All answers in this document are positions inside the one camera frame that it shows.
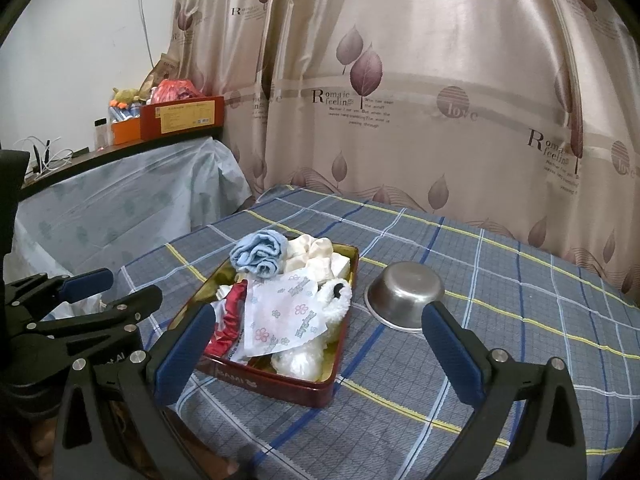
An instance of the beige curtain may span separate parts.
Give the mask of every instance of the beige curtain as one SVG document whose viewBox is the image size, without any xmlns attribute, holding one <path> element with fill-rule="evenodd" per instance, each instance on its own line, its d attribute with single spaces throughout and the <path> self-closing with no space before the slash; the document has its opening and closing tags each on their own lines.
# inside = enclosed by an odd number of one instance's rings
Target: beige curtain
<svg viewBox="0 0 640 480">
<path fill-rule="evenodd" d="M 640 286 L 638 49 L 607 0 L 177 0 L 254 192 L 434 212 Z"/>
</svg>

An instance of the plaid bedsheet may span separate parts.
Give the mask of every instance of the plaid bedsheet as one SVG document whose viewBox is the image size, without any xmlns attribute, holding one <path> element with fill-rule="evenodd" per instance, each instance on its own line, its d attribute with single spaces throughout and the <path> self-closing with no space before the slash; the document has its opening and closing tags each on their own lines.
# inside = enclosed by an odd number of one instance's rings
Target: plaid bedsheet
<svg viewBox="0 0 640 480">
<path fill-rule="evenodd" d="M 414 260 L 446 286 L 444 303 L 488 348 L 521 361 L 567 362 L 599 478 L 640 416 L 640 310 L 596 275 L 510 238 L 427 213 L 280 186 L 250 209 L 123 266 L 117 293 L 155 283 L 162 307 L 140 323 L 147 347 L 243 235 L 265 227 L 356 245 L 353 313 L 331 404 L 313 410 L 194 373 L 175 405 L 224 456 L 253 447 L 258 478 L 423 479 L 471 409 L 461 404 L 422 335 L 373 319 L 363 292 L 382 267 Z M 515 405 L 482 475 L 504 457 Z"/>
</svg>

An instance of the stuffed toy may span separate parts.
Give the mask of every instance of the stuffed toy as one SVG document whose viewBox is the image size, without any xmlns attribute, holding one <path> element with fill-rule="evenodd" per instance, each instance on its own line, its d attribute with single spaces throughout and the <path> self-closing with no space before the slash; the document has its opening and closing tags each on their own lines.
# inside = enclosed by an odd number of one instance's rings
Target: stuffed toy
<svg viewBox="0 0 640 480">
<path fill-rule="evenodd" d="M 115 95 L 109 102 L 109 106 L 118 107 L 121 110 L 124 110 L 124 108 L 129 107 L 133 102 L 140 101 L 137 88 L 129 88 L 126 90 L 118 90 L 117 88 L 114 88 L 113 92 Z"/>
</svg>

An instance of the white wall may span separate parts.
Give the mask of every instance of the white wall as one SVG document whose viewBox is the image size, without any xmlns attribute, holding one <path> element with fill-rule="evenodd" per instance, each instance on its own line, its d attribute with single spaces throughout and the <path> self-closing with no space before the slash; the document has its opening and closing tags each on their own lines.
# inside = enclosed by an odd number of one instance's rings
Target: white wall
<svg viewBox="0 0 640 480">
<path fill-rule="evenodd" d="M 171 37 L 174 0 L 144 0 L 151 54 Z M 0 47 L 0 142 L 61 136 L 53 148 L 94 148 L 112 87 L 151 70 L 138 0 L 32 0 Z"/>
</svg>

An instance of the yellow label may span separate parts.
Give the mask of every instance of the yellow label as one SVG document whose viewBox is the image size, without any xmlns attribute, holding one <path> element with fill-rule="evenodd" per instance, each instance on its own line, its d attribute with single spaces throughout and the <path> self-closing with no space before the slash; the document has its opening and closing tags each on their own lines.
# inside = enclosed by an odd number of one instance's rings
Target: yellow label
<svg viewBox="0 0 640 480">
<path fill-rule="evenodd" d="M 160 110 L 160 131 L 162 134 L 212 125 L 216 116 L 215 101 L 162 106 L 156 110 Z"/>
</svg>

